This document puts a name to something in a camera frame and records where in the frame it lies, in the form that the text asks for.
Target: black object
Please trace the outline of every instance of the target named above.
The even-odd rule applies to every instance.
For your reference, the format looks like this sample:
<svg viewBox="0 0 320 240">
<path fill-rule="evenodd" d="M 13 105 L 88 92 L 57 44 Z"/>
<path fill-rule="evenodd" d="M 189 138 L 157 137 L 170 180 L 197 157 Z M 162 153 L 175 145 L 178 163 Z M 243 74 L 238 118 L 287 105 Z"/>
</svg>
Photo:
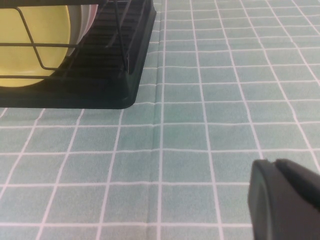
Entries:
<svg viewBox="0 0 320 240">
<path fill-rule="evenodd" d="M 156 17 L 152 0 L 0 0 L 1 8 L 99 4 L 89 32 L 78 45 L 0 43 L 2 46 L 75 48 L 51 76 L 3 76 L 44 79 L 24 87 L 0 87 L 0 107 L 124 109 L 137 96 Z M 39 64 L 44 69 L 38 55 Z"/>
<path fill-rule="evenodd" d="M 320 240 L 320 175 L 297 163 L 254 161 L 248 205 L 255 240 Z"/>
</svg>

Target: plate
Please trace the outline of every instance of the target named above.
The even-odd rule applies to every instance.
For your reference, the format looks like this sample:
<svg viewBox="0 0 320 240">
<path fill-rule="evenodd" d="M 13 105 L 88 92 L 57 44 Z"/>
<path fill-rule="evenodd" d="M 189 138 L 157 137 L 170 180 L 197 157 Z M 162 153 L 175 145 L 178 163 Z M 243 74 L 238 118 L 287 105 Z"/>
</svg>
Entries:
<svg viewBox="0 0 320 240">
<path fill-rule="evenodd" d="M 69 5 L 69 18 L 71 25 L 70 44 L 78 44 L 81 40 L 81 34 L 84 31 L 82 29 L 82 7 L 81 5 Z M 70 56 L 74 48 L 69 48 L 66 55 Z"/>
<path fill-rule="evenodd" d="M 91 28 L 92 24 L 94 23 L 97 11 L 98 11 L 98 5 L 91 5 L 90 18 L 89 18 L 88 26 L 86 27 L 84 34 L 87 34 L 87 32 Z"/>
<path fill-rule="evenodd" d="M 67 6 L 20 7 L 35 43 L 68 44 L 70 19 Z M 0 9 L 0 43 L 30 43 L 22 19 L 15 9 Z M 66 47 L 37 47 L 46 67 L 58 68 Z M 54 71 L 43 69 L 32 47 L 0 46 L 0 75 L 50 76 Z M 2 87 L 23 87 L 43 79 L 0 78 Z"/>
<path fill-rule="evenodd" d="M 84 35 L 86 34 L 87 27 L 89 26 L 91 5 L 82 5 L 81 8 L 82 8 L 82 19 L 81 19 L 82 32 L 81 32 L 80 39 L 84 37 Z"/>
</svg>

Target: pink plate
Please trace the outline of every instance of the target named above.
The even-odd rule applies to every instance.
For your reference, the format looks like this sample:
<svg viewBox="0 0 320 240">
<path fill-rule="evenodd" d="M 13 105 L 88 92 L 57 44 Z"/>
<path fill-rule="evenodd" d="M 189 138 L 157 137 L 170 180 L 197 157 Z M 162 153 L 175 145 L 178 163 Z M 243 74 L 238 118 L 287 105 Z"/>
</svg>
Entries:
<svg viewBox="0 0 320 240">
<path fill-rule="evenodd" d="M 86 34 L 89 31 L 92 24 L 94 23 L 97 11 L 98 11 L 98 5 L 91 5 L 90 17 L 89 17 L 88 25 L 86 26 L 86 29 L 84 31 L 84 34 Z"/>
</svg>

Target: checkered tablecloth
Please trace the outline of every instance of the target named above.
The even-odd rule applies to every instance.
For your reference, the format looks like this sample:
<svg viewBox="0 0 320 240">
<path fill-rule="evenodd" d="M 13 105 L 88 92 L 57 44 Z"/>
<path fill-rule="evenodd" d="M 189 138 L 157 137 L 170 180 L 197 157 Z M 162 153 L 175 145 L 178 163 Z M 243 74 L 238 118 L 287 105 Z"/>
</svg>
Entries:
<svg viewBox="0 0 320 240">
<path fill-rule="evenodd" d="M 156 0 L 136 103 L 0 109 L 1 240 L 249 240 L 255 159 L 320 171 L 320 2 Z"/>
</svg>

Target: dish rack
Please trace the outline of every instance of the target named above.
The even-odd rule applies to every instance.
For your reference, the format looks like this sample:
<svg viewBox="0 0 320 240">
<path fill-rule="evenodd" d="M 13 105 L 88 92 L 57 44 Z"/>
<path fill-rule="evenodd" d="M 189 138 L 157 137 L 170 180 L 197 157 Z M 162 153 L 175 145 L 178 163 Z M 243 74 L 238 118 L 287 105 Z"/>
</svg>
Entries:
<svg viewBox="0 0 320 240">
<path fill-rule="evenodd" d="M 99 5 L 89 32 L 79 44 L 0 43 L 33 47 L 39 64 L 51 76 L 4 76 L 44 79 L 24 87 L 0 87 L 0 107 L 124 109 L 137 96 L 156 17 L 152 0 L 0 0 L 0 8 Z M 29 28 L 20 12 L 24 26 Z M 37 47 L 75 48 L 59 68 L 42 64 Z"/>
</svg>

